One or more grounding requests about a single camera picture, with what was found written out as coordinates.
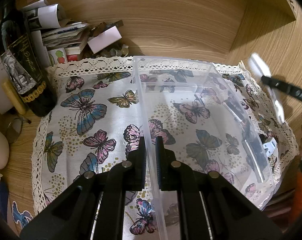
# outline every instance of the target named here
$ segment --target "orange object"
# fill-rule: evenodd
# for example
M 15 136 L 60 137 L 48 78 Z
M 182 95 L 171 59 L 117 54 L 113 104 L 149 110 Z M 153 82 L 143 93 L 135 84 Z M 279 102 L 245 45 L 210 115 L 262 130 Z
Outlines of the orange object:
M 289 215 L 289 223 L 293 223 L 301 214 L 302 211 L 302 173 L 297 172 L 297 186 L 295 196 L 293 198 L 293 205 Z

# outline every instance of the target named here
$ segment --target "clear plastic container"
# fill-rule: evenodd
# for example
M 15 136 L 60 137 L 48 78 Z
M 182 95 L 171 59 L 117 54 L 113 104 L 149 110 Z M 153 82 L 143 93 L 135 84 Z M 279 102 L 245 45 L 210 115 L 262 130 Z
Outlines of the clear plastic container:
M 248 114 L 213 64 L 137 56 L 133 73 L 160 239 L 178 235 L 170 235 L 165 223 L 176 194 L 159 190 L 156 136 L 163 136 L 165 148 L 173 150 L 178 161 L 200 172 L 218 171 L 260 206 L 274 189 L 271 168 Z

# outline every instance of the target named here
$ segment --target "pink butterfly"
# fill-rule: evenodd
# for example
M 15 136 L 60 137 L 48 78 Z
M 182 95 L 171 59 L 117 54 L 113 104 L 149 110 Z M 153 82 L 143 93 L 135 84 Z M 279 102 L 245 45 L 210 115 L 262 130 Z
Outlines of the pink butterfly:
M 134 151 L 139 146 L 140 140 L 140 130 L 133 124 L 126 127 L 123 133 L 124 140 L 128 143 L 125 146 L 125 154 L 128 155 L 129 152 Z
M 147 74 L 140 75 L 141 82 L 157 82 L 158 79 L 156 77 L 149 77 Z M 154 91 L 155 86 L 147 86 L 151 91 Z
M 216 160 L 209 160 L 208 163 L 204 167 L 204 172 L 208 173 L 209 171 L 217 171 L 220 173 L 219 163 Z M 234 178 L 232 173 L 223 173 L 221 172 L 221 176 L 223 176 L 230 184 L 234 184 Z
M 153 213 L 150 203 L 141 198 L 137 199 L 137 209 L 140 218 L 130 227 L 130 232 L 134 235 L 142 235 L 145 230 L 152 234 L 155 231 L 153 224 Z
M 188 104 L 173 103 L 173 106 L 181 113 L 184 114 L 187 121 L 190 123 L 197 122 L 197 116 L 202 116 L 205 119 L 210 117 L 210 111 L 204 106 L 200 106 L 198 102 L 192 102 L 192 106 Z
M 98 164 L 102 164 L 115 148 L 116 141 L 114 139 L 108 140 L 107 132 L 103 130 L 97 131 L 94 136 L 89 136 L 83 140 L 83 144 L 91 149 L 96 150 Z
M 217 93 L 212 88 L 205 88 L 205 89 L 203 89 L 201 95 L 202 95 L 202 97 L 208 96 L 212 100 L 214 100 L 217 104 L 221 105 L 221 101 L 217 97 Z
M 240 104 L 243 106 L 244 109 L 249 109 L 249 106 L 244 101 L 240 101 Z
M 104 84 L 103 81 L 101 80 L 98 84 L 95 84 L 95 85 L 93 86 L 93 88 L 94 88 L 94 89 L 99 89 L 99 88 L 105 88 L 105 87 L 107 87 L 107 86 L 108 86 L 108 84 Z
M 246 187 L 246 189 L 245 189 L 246 198 L 248 198 L 248 199 L 252 198 L 255 193 L 258 193 L 258 194 L 261 193 L 260 190 L 256 190 L 256 184 L 255 183 L 252 183 L 248 187 Z
M 155 144 L 155 139 L 157 136 L 162 136 L 163 144 L 175 144 L 174 137 L 169 133 L 168 130 L 163 129 L 163 124 L 160 120 L 151 119 L 149 120 L 149 129 L 151 134 L 151 141 Z
M 84 85 L 84 79 L 78 76 L 73 76 L 68 79 L 65 85 L 65 92 L 70 93 L 74 90 L 81 89 Z

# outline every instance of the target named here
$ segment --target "butterfly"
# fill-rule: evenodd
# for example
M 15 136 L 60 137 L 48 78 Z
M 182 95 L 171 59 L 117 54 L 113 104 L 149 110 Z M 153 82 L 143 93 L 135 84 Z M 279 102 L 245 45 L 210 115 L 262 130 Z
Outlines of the butterfly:
M 252 198 L 255 193 L 258 193 L 258 194 L 261 193 L 260 190 L 256 190 L 256 184 L 255 183 L 252 183 L 252 184 L 250 184 L 249 186 L 246 187 L 245 196 L 248 199 Z
M 231 80 L 233 83 L 235 83 L 239 87 L 244 87 L 242 80 L 245 80 L 245 77 L 242 74 L 223 74 L 223 78 Z
M 210 73 L 209 73 L 209 76 L 211 77 L 212 81 L 213 81 L 216 85 L 219 86 L 219 88 L 220 88 L 221 90 L 227 89 L 227 88 L 226 88 L 224 85 L 222 85 L 222 84 L 219 82 L 219 80 L 218 80 L 218 78 L 221 78 L 221 75 L 219 75 L 219 74 L 217 74 L 217 73 L 210 72 Z
M 108 101 L 112 104 L 116 104 L 118 107 L 121 108 L 129 108 L 132 103 L 138 103 L 137 97 L 134 95 L 134 92 L 132 92 L 132 90 L 126 91 L 123 96 L 109 98 Z
M 113 72 L 113 73 L 104 73 L 104 74 L 98 74 L 98 80 L 102 79 L 109 79 L 109 82 L 117 81 L 122 78 L 127 78 L 131 76 L 130 72 Z
M 237 86 L 236 84 L 234 84 L 234 89 L 236 90 L 236 92 L 239 90 L 240 91 L 240 93 L 242 93 L 242 90 L 240 89 L 240 87 L 239 86 Z
M 93 136 L 85 138 L 82 143 L 91 147 L 91 149 L 97 149 L 95 154 L 97 155 L 98 164 L 102 164 L 106 160 L 109 152 L 112 152 L 116 145 L 114 139 L 108 140 L 107 132 L 103 130 L 99 130 Z
M 183 69 L 178 69 L 178 70 L 150 70 L 150 74 L 170 74 L 174 76 L 175 80 L 180 82 L 180 83 L 187 83 L 186 77 L 193 77 L 193 73 L 190 70 L 183 70 Z
M 49 198 L 47 197 L 47 195 L 45 195 L 45 193 L 43 193 L 44 198 L 45 198 L 45 204 L 46 206 L 49 205 L 51 203 L 51 201 L 49 200 Z
M 274 133 L 273 131 L 270 131 L 270 130 L 269 130 L 269 131 L 267 132 L 267 136 L 268 136 L 268 138 L 273 137 L 273 138 L 276 140 L 277 144 L 279 144 L 278 136 L 276 136 L 275 133 Z
M 186 145 L 187 155 L 196 159 L 197 163 L 205 170 L 206 164 L 209 162 L 209 151 L 220 147 L 222 141 L 216 136 L 210 135 L 206 130 L 196 130 L 196 136 L 199 141 Z
M 137 221 L 130 227 L 130 232 L 134 235 L 142 235 L 145 230 L 148 233 L 153 233 L 155 231 L 155 226 L 153 224 L 153 210 L 148 201 L 137 199 L 138 218 Z
M 53 132 L 46 135 L 44 153 L 46 153 L 47 167 L 50 172 L 54 172 L 57 158 L 63 151 L 63 142 L 52 142 Z
M 287 155 L 288 152 L 289 152 L 289 150 L 286 150 L 284 153 L 282 153 L 280 155 L 280 159 L 283 159 Z
M 70 93 L 74 90 L 81 89 L 84 85 L 84 79 L 78 76 L 73 76 L 68 79 L 65 85 L 65 92 Z
M 51 118 L 52 118 L 52 111 L 49 113 L 49 120 L 48 120 L 48 122 L 47 122 L 47 123 L 50 123 Z
M 220 167 L 216 160 L 209 160 L 208 163 L 205 165 L 204 172 L 208 173 L 209 171 L 217 171 L 220 173 Z M 228 172 L 224 174 L 221 172 L 221 176 L 223 176 L 230 184 L 234 184 L 234 178 L 232 173 Z
M 227 145 L 227 152 L 229 154 L 234 154 L 238 155 L 240 153 L 238 146 L 239 146 L 239 141 L 236 137 L 231 136 L 230 134 L 226 133 L 226 138 L 228 143 Z
M 164 81 L 164 83 L 174 83 L 174 81 L 172 79 L 168 78 L 166 81 Z M 164 90 L 164 88 L 167 88 L 167 90 L 170 93 L 174 93 L 175 86 L 161 86 L 160 92 L 162 92 Z
M 151 141 L 155 144 L 155 139 L 158 136 L 162 136 L 163 144 L 171 145 L 175 144 L 174 137 L 169 133 L 168 130 L 163 129 L 163 124 L 160 120 L 151 119 L 149 120 L 149 129 L 151 134 Z
M 249 106 L 244 102 L 244 101 L 240 101 L 240 104 L 243 106 L 243 108 L 245 110 L 248 110 L 249 109 Z
M 12 215 L 13 215 L 13 220 L 16 224 L 20 222 L 22 229 L 33 219 L 29 211 L 24 210 L 22 213 L 19 212 L 15 200 L 12 203 Z
M 197 116 L 202 116 L 205 119 L 210 117 L 210 111 L 204 106 L 200 106 L 198 102 L 192 102 L 192 106 L 188 104 L 173 103 L 173 106 L 181 113 L 184 114 L 187 121 L 190 123 L 197 122 Z
M 147 74 L 141 74 L 140 75 L 140 80 L 141 82 L 157 82 L 158 79 L 156 77 L 149 77 Z M 148 86 L 147 87 L 151 90 L 154 91 L 155 86 Z
M 103 118 L 107 112 L 107 106 L 104 104 L 94 104 L 90 102 L 94 96 L 95 90 L 85 89 L 77 94 L 71 95 L 61 103 L 62 107 L 70 107 L 71 110 L 76 110 L 78 116 L 78 135 L 83 135 L 92 129 L 96 120 Z
M 128 125 L 123 133 L 123 138 L 127 142 L 125 146 L 125 154 L 128 156 L 128 153 L 138 149 L 140 141 L 140 130 L 134 124 Z
M 261 115 L 259 115 L 260 123 L 258 123 L 260 130 L 264 131 L 265 134 L 268 134 L 270 125 L 270 121 L 268 119 L 264 119 Z
M 99 88 L 105 88 L 105 87 L 107 87 L 107 86 L 108 86 L 108 84 L 104 84 L 103 81 L 101 80 L 98 84 L 95 84 L 95 85 L 93 86 L 93 88 L 94 88 L 94 89 L 99 89 Z
M 217 104 L 221 105 L 220 99 L 217 97 L 217 93 L 212 88 L 205 88 L 201 92 L 202 97 L 210 97 L 214 100 Z
M 250 106 L 253 111 L 256 111 L 256 108 L 259 108 L 258 103 L 252 97 L 249 97 L 249 99 L 243 98 L 243 101 Z
M 270 117 L 270 119 L 273 121 L 273 126 L 279 128 L 277 122 L 272 117 Z
M 167 210 L 167 214 L 164 215 L 165 226 L 171 226 L 180 222 L 178 204 L 171 204 Z
M 248 95 L 249 95 L 250 97 L 252 97 L 252 96 L 255 94 L 255 92 L 254 92 L 253 89 L 249 86 L 249 84 L 246 85 L 246 91 L 247 91 L 247 93 L 248 93 Z
M 80 165 L 79 174 L 73 181 L 78 179 L 86 171 L 93 171 L 95 174 L 98 174 L 98 162 L 97 157 L 93 153 L 89 153 L 84 161 Z

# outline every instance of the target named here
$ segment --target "yellow butterfly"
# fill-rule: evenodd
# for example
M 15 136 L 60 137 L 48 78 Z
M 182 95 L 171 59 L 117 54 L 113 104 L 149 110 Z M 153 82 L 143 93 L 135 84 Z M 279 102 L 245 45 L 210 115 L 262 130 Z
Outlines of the yellow butterfly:
M 116 104 L 121 108 L 129 108 L 132 103 L 138 103 L 137 97 L 134 95 L 134 92 L 132 92 L 132 90 L 126 91 L 123 96 L 109 98 L 108 100 L 110 103 Z

